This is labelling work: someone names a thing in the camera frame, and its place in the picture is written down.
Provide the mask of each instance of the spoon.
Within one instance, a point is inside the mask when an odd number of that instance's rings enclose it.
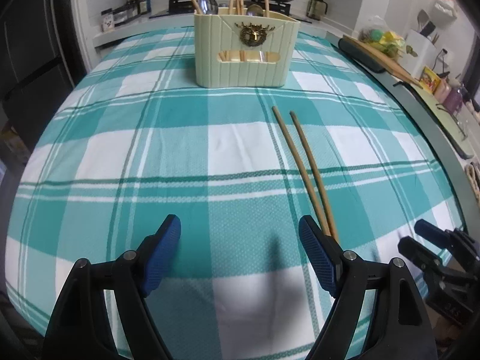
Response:
[[[247,15],[263,17],[263,9],[260,5],[252,4],[247,9]]]
[[[198,0],[198,5],[204,15],[218,15],[218,3],[216,0]]]

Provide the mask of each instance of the blue rubber pad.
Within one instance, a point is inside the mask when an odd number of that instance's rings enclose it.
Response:
[[[430,241],[440,249],[446,249],[450,246],[449,234],[424,219],[419,219],[413,229],[420,237]]]
[[[174,216],[162,239],[152,252],[150,259],[145,264],[144,279],[141,286],[145,296],[158,288],[169,270],[171,259],[180,239],[181,229],[180,219]]]
[[[334,294],[337,292],[334,265],[304,218],[301,218],[298,223],[298,236],[320,286],[330,294]]]

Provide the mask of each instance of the table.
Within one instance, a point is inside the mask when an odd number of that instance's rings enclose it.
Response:
[[[16,309],[45,333],[78,258],[115,259],[176,214],[177,254],[146,300],[174,358],[304,358],[332,298],[298,240],[298,220],[313,209],[273,105],[311,175],[288,112],[303,125],[343,249],[388,262],[417,219],[461,225],[410,118],[326,40],[299,33],[282,88],[205,89],[195,83],[193,28],[152,31],[126,39],[82,80],[32,154],[7,238]],[[349,356],[362,347],[372,302],[369,292]],[[127,355],[110,292],[106,303]]]

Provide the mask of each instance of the tablecloth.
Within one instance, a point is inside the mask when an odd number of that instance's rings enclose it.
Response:
[[[298,239],[298,220],[313,209],[273,105],[311,175],[290,110],[303,125],[343,249],[388,262],[417,219],[461,225],[424,137],[326,40],[299,33],[282,88],[206,89],[195,83],[193,28],[153,31],[126,39],[81,81],[26,166],[6,249],[16,309],[45,333],[78,258],[115,259],[176,214],[178,251],[146,300],[174,358],[303,359],[332,298]],[[361,349],[372,299],[369,291],[349,356]],[[128,355],[110,292],[106,303]]]

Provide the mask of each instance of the silver bolt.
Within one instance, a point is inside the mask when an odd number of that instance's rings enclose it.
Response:
[[[126,259],[126,260],[132,260],[136,257],[136,255],[137,255],[137,252],[135,250],[127,250],[123,254],[123,258]]]
[[[393,265],[397,266],[398,268],[401,268],[405,266],[405,262],[401,258],[395,257],[393,259]]]
[[[345,251],[343,252],[343,257],[345,257],[345,258],[348,259],[348,260],[353,261],[354,259],[357,258],[357,254],[356,254],[354,251],[345,250]]]
[[[84,266],[87,265],[88,260],[87,259],[78,259],[77,262],[75,263],[75,266],[77,268],[83,268]]]

